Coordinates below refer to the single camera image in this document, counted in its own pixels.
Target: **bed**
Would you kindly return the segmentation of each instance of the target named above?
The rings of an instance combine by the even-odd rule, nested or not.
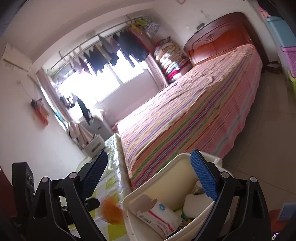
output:
[[[266,53],[242,13],[209,23],[185,45],[194,68],[118,125],[132,189],[195,148],[224,157],[242,131]]]

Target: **orange object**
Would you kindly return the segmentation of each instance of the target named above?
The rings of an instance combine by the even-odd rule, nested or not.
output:
[[[40,103],[37,102],[37,105],[35,107],[35,113],[39,117],[39,119],[42,121],[44,125],[48,125],[48,120],[46,114],[43,112],[43,108]]]
[[[47,117],[49,116],[49,112],[44,108],[42,102],[42,98],[39,100],[32,99],[31,106],[34,108],[36,115],[42,121],[44,125],[48,125]]]
[[[270,226],[271,226],[271,233],[277,233],[284,229],[288,221],[278,221],[277,218],[279,216],[280,209],[271,210],[268,212]]]
[[[115,200],[111,196],[107,196],[106,199],[100,204],[102,208],[102,214],[106,222],[108,223],[123,223],[123,212],[116,206]]]

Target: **white bin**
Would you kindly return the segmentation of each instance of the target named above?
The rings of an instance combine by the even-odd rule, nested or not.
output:
[[[213,162],[218,169],[227,171],[222,168],[222,159],[204,152],[201,152],[206,161]],[[185,197],[191,193],[196,181],[198,180],[190,163],[190,154],[182,153],[176,156],[155,176],[150,178],[146,183],[138,189],[130,193],[123,200],[124,223],[128,236],[131,241],[162,241],[162,237],[158,235],[146,223],[132,214],[129,205],[140,197],[142,194],[148,195],[150,198],[157,198],[171,210],[176,211],[183,208]],[[202,225],[208,215],[213,202],[190,224],[182,230],[166,239],[166,241],[185,241],[191,240]]]

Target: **tiled floor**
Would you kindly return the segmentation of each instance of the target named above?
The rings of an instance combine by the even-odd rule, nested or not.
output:
[[[262,75],[245,128],[223,166],[236,178],[255,176],[269,210],[296,202],[296,101],[283,75]]]

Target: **wall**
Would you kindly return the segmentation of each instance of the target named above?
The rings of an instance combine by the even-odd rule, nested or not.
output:
[[[122,120],[146,101],[159,92],[148,70],[108,95],[96,108],[106,112],[106,121],[112,127],[117,121]]]
[[[151,14],[163,26],[158,37],[171,35],[180,46],[192,37],[196,27],[231,12],[244,13],[256,30],[270,61],[278,60],[276,46],[265,24],[248,1],[186,0],[183,5],[173,0],[157,0]]]
[[[0,65],[0,165],[11,182],[13,162],[28,162],[35,189],[44,176],[65,178],[85,158],[57,122],[53,112],[44,126],[30,106],[42,94],[32,81]]]

